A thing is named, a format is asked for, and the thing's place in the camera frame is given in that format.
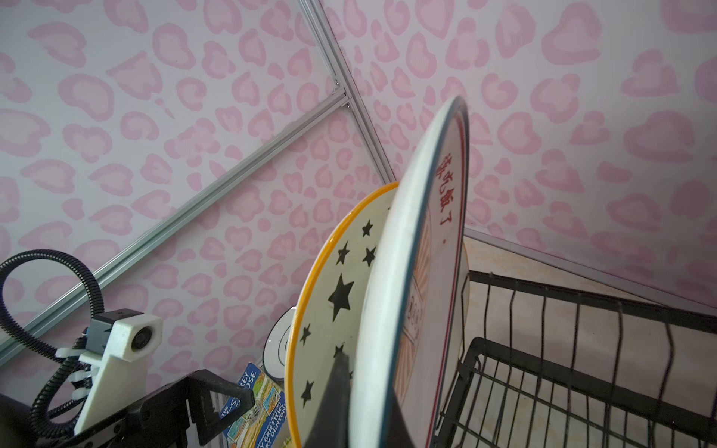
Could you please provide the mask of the star plate yellow rim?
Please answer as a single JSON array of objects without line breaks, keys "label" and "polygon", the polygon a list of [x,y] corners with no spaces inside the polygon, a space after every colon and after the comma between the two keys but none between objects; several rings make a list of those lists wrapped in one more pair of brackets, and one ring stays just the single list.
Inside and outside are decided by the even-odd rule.
[{"label": "star plate yellow rim", "polygon": [[287,423],[295,447],[317,419],[334,359],[354,358],[370,274],[397,182],[359,202],[330,232],[304,282],[285,361]]}]

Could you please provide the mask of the white plate orange sunburst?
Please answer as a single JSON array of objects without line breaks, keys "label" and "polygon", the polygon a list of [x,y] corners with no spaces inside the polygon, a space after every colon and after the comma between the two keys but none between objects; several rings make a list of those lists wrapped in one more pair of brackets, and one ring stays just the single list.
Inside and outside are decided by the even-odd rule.
[{"label": "white plate orange sunburst", "polygon": [[427,447],[459,293],[470,133],[463,97],[427,128],[388,209],[366,290],[349,401],[351,447]]}]

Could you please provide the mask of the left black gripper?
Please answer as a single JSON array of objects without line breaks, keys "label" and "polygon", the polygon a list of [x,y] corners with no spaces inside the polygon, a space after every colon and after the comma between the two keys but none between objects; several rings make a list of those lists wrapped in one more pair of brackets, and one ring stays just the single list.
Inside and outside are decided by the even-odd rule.
[{"label": "left black gripper", "polygon": [[72,437],[39,439],[35,447],[187,447],[194,429],[206,446],[255,405],[251,388],[211,371],[191,373]]}]

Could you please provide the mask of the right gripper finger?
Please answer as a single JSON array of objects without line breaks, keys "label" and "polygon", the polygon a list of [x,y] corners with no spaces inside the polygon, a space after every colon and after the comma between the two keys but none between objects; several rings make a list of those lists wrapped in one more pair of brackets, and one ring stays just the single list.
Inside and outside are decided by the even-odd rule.
[{"label": "right gripper finger", "polygon": [[305,447],[346,448],[351,379],[349,356],[338,354]]}]

